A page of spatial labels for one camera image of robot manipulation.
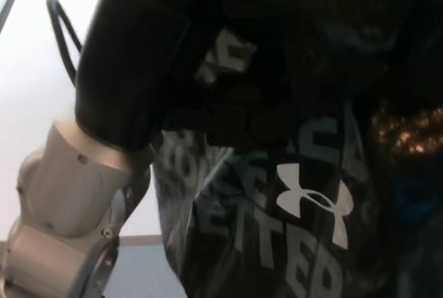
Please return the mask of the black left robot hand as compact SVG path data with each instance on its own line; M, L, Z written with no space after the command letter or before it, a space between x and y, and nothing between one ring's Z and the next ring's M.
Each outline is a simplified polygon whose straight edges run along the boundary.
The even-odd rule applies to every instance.
M164 131L274 149L296 130L286 80L296 0L100 0L75 80L75 117L139 151Z

